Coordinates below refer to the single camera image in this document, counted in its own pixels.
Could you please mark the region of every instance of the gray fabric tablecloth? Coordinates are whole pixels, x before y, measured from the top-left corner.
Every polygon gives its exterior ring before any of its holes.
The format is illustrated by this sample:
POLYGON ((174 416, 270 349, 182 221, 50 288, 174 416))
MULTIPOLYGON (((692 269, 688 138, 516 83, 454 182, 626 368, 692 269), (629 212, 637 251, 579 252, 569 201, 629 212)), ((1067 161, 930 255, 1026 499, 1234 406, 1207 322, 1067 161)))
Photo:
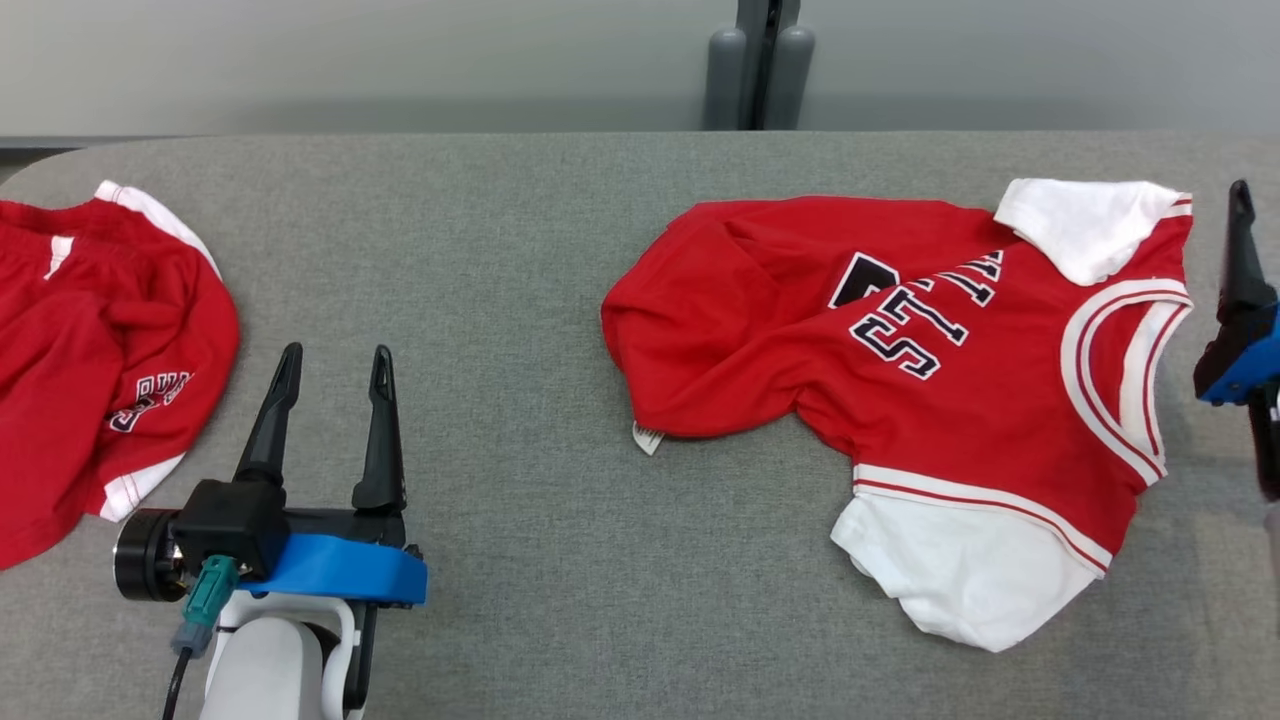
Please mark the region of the gray fabric tablecloth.
MULTIPOLYGON (((1280 279, 1280 142, 1187 135, 250 137, 96 147, 0 196, 138 186, 216 258, 243 327, 202 438, 147 505, 227 478, 275 365, 306 346, 291 503, 346 506, 372 348, 396 354, 410 538, 430 605, 385 612, 369 717, 1280 717, 1276 587, 1244 413, 1196 402, 1229 183, 1280 279), (1157 406, 1170 477, 1111 575, 1002 655, 924 635, 828 539, 849 462, 796 419, 644 456, 599 337, 611 284, 708 199, 940 197, 1014 177, 1196 193, 1198 310, 1157 406)), ((0 574, 0 716, 155 716, 179 607, 111 579, 84 519, 0 574)), ((188 674, 195 717, 205 662, 188 674)))

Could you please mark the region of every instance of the camera lens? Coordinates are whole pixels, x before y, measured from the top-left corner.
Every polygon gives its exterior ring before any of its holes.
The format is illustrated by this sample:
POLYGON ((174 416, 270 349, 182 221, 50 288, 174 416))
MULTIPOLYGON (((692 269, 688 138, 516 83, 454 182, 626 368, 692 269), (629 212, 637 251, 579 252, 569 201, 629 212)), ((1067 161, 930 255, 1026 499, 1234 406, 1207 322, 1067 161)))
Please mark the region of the camera lens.
POLYGON ((115 587, 129 600, 174 602, 187 594, 182 551, 169 521, 177 510, 137 510, 115 541, 115 587))

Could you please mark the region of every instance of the white care label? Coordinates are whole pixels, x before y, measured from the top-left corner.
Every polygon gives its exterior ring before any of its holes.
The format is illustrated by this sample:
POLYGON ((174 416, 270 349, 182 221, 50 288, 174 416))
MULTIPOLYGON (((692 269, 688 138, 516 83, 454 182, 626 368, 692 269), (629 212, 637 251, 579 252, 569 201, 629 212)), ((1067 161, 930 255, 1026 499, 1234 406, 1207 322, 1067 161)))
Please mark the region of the white care label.
POLYGON ((645 455, 653 457, 653 454, 658 450, 658 443, 666 437, 658 430, 650 430, 648 428, 641 428, 636 423, 631 423, 631 437, 635 438, 636 445, 645 455))

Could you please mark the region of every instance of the garment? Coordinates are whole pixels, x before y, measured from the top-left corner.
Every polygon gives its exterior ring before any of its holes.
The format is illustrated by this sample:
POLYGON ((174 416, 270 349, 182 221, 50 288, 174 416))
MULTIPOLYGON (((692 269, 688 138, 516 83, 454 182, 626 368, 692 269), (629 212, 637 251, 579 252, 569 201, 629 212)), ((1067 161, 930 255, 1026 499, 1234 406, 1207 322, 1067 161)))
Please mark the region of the garment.
POLYGON ((200 238, 145 192, 0 202, 0 569, 82 514, 123 519, 225 388, 236 307, 200 238))
POLYGON ((1019 181, 995 217, 754 206, 673 223, 605 299, 604 337, 645 428, 796 411, 854 460, 832 532, 854 565, 922 629, 998 651, 1102 577, 1164 474, 1152 380, 1190 309, 1190 223, 1151 183, 1019 181), (1082 206, 1112 210, 1082 227, 1082 206))

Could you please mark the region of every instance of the robotic arm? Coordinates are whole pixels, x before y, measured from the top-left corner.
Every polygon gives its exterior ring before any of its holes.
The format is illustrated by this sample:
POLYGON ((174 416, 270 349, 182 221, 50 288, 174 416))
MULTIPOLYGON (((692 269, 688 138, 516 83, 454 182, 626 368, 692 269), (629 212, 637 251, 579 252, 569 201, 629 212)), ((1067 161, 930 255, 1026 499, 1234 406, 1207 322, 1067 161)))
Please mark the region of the robotic arm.
POLYGON ((360 720, 369 696, 380 609, 426 602, 428 569, 404 544, 404 470, 392 356, 374 354, 372 419, 353 510, 288 509, 284 439, 298 397, 302 346, 280 357, 232 482, 202 480, 182 510, 136 511, 114 551, 115 582, 131 600, 187 601, 165 717, 188 657, 210 639, 214 657, 201 720, 360 720), (207 578, 229 577, 229 597, 207 578), (218 605, 216 628, 189 621, 218 605), (334 634, 303 621, 316 612, 334 634))
POLYGON ((1217 299, 1217 337, 1196 364, 1196 396, 1215 406, 1247 405, 1258 486, 1270 503, 1265 525, 1280 578, 1280 305, 1262 277, 1253 242, 1253 197, 1243 179, 1231 184, 1226 254, 1217 299))

